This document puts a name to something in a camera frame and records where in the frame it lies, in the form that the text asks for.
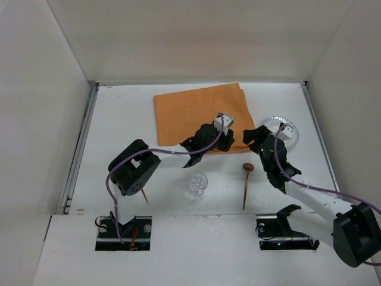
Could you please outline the white plate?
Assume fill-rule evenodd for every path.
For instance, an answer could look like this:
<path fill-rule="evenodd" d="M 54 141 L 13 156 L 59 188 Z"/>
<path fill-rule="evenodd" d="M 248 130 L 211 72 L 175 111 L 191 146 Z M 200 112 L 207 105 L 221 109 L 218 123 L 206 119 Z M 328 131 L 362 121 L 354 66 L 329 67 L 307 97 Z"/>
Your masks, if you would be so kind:
<path fill-rule="evenodd" d="M 262 122 L 273 136 L 276 136 L 280 125 L 285 125 L 285 128 L 280 132 L 279 139 L 281 139 L 288 151 L 293 150 L 299 141 L 299 130 L 297 126 L 289 119 L 282 116 L 270 116 L 265 118 Z"/>

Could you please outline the copper spoon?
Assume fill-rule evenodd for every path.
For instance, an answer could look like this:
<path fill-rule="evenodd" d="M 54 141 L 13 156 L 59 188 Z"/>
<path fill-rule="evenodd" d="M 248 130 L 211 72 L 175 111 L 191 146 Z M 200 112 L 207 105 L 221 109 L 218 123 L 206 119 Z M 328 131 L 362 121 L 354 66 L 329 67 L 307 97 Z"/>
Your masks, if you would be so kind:
<path fill-rule="evenodd" d="M 245 188 L 244 188 L 244 195 L 243 195 L 243 206 L 242 206 L 242 210 L 245 210 L 247 193 L 248 193 L 249 175 L 255 169 L 255 167 L 251 163 L 244 163 L 242 168 L 243 168 L 243 170 L 246 173 L 246 176 L 245 176 Z"/>

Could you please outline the orange cloth placemat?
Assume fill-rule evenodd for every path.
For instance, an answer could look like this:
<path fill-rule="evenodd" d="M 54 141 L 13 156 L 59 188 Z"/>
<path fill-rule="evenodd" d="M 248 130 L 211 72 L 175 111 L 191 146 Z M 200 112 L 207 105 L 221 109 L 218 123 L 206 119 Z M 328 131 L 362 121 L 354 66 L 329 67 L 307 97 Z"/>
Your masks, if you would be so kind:
<path fill-rule="evenodd" d="M 154 96 L 159 146 L 172 146 L 193 136 L 204 123 L 212 123 L 218 113 L 234 118 L 234 143 L 229 153 L 247 153 L 243 131 L 255 129 L 246 97 L 238 83 L 173 92 Z"/>

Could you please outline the clear drinking glass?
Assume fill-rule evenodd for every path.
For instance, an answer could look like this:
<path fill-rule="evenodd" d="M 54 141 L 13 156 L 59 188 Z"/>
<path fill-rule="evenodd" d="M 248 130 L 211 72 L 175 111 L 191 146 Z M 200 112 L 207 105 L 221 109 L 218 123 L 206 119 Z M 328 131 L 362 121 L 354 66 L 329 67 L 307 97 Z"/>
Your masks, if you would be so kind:
<path fill-rule="evenodd" d="M 208 186 L 208 179 L 203 173 L 192 173 L 186 180 L 186 196 L 190 201 L 201 201 Z"/>

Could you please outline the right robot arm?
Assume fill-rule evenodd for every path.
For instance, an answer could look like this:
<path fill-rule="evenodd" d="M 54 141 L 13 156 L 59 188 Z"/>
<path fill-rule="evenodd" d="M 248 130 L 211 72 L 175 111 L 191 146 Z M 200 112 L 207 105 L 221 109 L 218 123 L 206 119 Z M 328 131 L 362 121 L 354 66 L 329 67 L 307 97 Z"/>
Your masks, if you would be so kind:
<path fill-rule="evenodd" d="M 348 266 L 368 264 L 380 252 L 380 208 L 359 197 L 312 185 L 287 161 L 285 143 L 262 125 L 243 132 L 243 143 L 258 154 L 269 183 L 309 207 L 324 224 L 306 218 L 306 232 L 331 246 Z"/>

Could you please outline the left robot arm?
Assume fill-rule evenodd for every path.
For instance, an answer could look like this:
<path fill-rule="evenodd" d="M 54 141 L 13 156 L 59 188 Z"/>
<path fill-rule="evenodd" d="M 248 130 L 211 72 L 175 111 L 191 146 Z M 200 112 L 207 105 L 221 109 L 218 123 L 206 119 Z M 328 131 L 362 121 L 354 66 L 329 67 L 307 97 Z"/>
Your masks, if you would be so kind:
<path fill-rule="evenodd" d="M 169 147 L 150 147 L 142 139 L 134 140 L 109 164 L 107 190 L 113 183 L 121 195 L 131 196 L 141 191 L 160 167 L 188 168 L 210 151 L 229 151 L 235 141 L 233 123 L 234 119 L 224 114 L 201 125 L 194 136 Z"/>

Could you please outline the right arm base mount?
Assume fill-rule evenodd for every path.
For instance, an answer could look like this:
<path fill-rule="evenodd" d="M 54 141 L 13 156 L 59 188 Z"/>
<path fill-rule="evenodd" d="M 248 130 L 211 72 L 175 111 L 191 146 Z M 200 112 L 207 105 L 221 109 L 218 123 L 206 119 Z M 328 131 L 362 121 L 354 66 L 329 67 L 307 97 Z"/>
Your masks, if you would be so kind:
<path fill-rule="evenodd" d="M 288 217 L 301 206 L 291 204 L 279 210 L 276 214 L 259 215 L 256 218 L 255 233 L 259 239 L 261 251 L 280 250 L 312 250 L 320 246 L 319 240 L 311 236 L 294 231 L 289 224 Z"/>

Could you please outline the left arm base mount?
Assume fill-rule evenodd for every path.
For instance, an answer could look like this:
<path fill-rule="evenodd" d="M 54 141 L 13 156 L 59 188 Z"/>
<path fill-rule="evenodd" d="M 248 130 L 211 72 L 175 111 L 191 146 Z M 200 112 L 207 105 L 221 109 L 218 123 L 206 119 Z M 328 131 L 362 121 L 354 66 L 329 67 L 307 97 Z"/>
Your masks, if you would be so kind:
<path fill-rule="evenodd" d="M 95 219 L 98 228 L 96 251 L 150 251 L 152 216 L 135 216 L 125 224 L 119 223 L 122 242 L 115 227 L 115 217 L 99 216 Z"/>

